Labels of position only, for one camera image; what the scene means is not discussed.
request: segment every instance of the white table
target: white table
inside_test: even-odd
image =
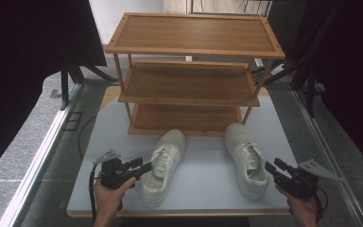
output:
[[[269,96],[259,96],[261,107],[252,109],[246,126],[252,131],[267,161],[278,157],[296,166]],[[123,162],[151,156],[160,139],[158,135],[128,134],[129,119],[125,105],[117,99],[110,102],[97,116],[89,146],[78,173],[72,196],[67,206],[71,217],[89,217],[91,204],[88,181],[93,161],[109,149],[121,153]],[[247,216],[288,214],[286,198],[274,187],[270,176],[265,196],[259,201],[245,198],[239,190],[235,164],[226,150],[223,137],[187,136],[186,152],[170,181],[164,201],[159,205],[145,204],[140,197],[141,182],[129,189],[123,198],[119,217],[196,217]]]

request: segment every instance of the bottom shelf tier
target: bottom shelf tier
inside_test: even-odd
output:
[[[241,122],[239,107],[135,104],[130,134],[165,134],[177,129],[189,136],[224,136]]]

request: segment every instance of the white sneaker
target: white sneaker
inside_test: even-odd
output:
[[[181,131],[168,131],[152,153],[152,170],[142,176],[142,198],[146,203],[159,203],[164,198],[173,171],[185,152],[185,136]]]
[[[225,133],[226,148],[237,168],[238,184],[242,194],[261,199],[269,184],[265,161],[258,145],[252,142],[249,130],[240,123],[232,123]]]

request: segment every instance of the black curtain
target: black curtain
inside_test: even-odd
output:
[[[88,0],[0,1],[0,157],[65,56],[106,66]]]
[[[343,1],[319,56],[322,100],[363,153],[363,1]]]

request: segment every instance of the human hand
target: human hand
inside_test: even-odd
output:
[[[96,199],[96,219],[95,227],[111,226],[116,217],[117,208],[120,205],[120,201],[125,196],[126,190],[128,190],[136,179],[130,178],[124,182],[116,190],[109,189],[102,185],[101,179],[98,178],[94,185],[95,199]]]
[[[276,189],[287,197],[287,204],[291,208],[291,213],[297,220],[300,227],[317,226],[317,203],[314,198],[300,199],[284,191],[282,187],[275,184]]]

